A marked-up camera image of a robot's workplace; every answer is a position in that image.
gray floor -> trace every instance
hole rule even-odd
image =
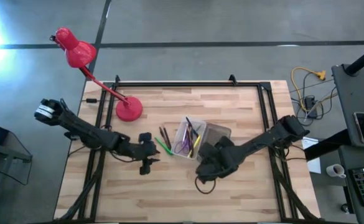
[[[104,5],[105,0],[0,1],[1,44],[51,44],[49,36],[60,26],[94,42]],[[364,0],[112,0],[102,43],[312,40],[364,40]],[[331,79],[332,65],[362,53],[364,45],[101,49],[94,73],[99,80],[117,74],[122,80],[224,80],[234,74],[240,80],[287,80],[293,90],[292,68],[326,70]],[[42,98],[61,97],[77,112],[84,79],[59,49],[0,50],[0,58],[0,126],[16,133],[34,155],[27,186],[6,180],[0,223],[49,221],[70,142],[62,128],[35,121],[33,113]],[[296,73],[299,86],[305,74]],[[318,82],[307,79],[307,85]],[[306,93],[321,98],[333,87],[328,82]],[[337,98],[332,112],[308,127],[313,138],[343,128]],[[335,161],[335,155],[322,158],[323,165]],[[25,167],[15,164],[13,172],[22,178]],[[312,178],[322,217],[356,222],[339,210],[342,188],[329,186],[334,183],[326,175]]]

lamp shade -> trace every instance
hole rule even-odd
[[[56,41],[64,48],[68,64],[82,68],[96,57],[96,49],[85,41],[77,40],[70,29],[62,27],[56,31]]]

white mug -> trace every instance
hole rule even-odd
[[[330,177],[346,178],[345,169],[339,164],[331,165],[327,167],[325,171],[327,171],[327,174]]]

plastic bin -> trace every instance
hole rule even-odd
[[[197,146],[193,150],[193,156],[191,158],[188,156],[189,147],[188,147],[188,144],[186,144],[187,136],[185,135],[185,131],[186,131],[187,124],[188,124],[187,120],[186,120],[186,117],[183,117],[182,121],[180,122],[179,128],[178,128],[178,130],[176,132],[174,143],[172,144],[172,152],[175,155],[178,155],[178,156],[181,156],[181,157],[184,157],[184,158],[197,159],[198,149],[201,146],[202,137],[204,135],[205,129],[207,128],[207,123],[205,121],[190,118],[190,117],[188,117],[188,119],[192,123],[192,126],[193,126],[194,130],[200,136],[200,140],[199,140]],[[195,135],[193,135],[193,137],[194,137],[193,142],[195,142],[197,137]]]

wooden table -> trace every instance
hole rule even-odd
[[[278,118],[294,114],[286,81],[271,81],[271,85]],[[143,104],[143,114],[137,121],[125,123],[115,114],[112,117],[113,130],[127,134],[132,142],[137,142],[138,135],[143,132],[161,137],[161,125],[167,128],[172,142],[181,118],[186,115],[231,128],[231,140],[235,144],[264,132],[255,88],[127,87],[117,90],[138,97]],[[98,103],[89,104],[84,99],[100,99],[100,93],[101,88],[94,83],[86,84],[79,117],[91,124],[95,123]],[[266,107],[271,118],[267,100]],[[81,145],[81,142],[73,142],[70,151]],[[161,153],[156,157],[161,161],[151,166],[149,175],[139,175],[140,162],[122,163],[109,154],[106,156],[97,222],[280,221],[268,150],[247,157],[238,171],[218,179],[215,190],[204,195],[194,185],[197,161],[170,156],[158,145],[157,149]],[[290,150],[288,157],[305,156],[297,148]],[[68,158],[55,218],[61,217],[82,191],[88,152],[88,149],[82,149]],[[306,161],[291,160],[288,166],[293,189],[308,209],[320,217]],[[208,190],[212,183],[199,186]],[[284,191],[283,200],[289,214]]]

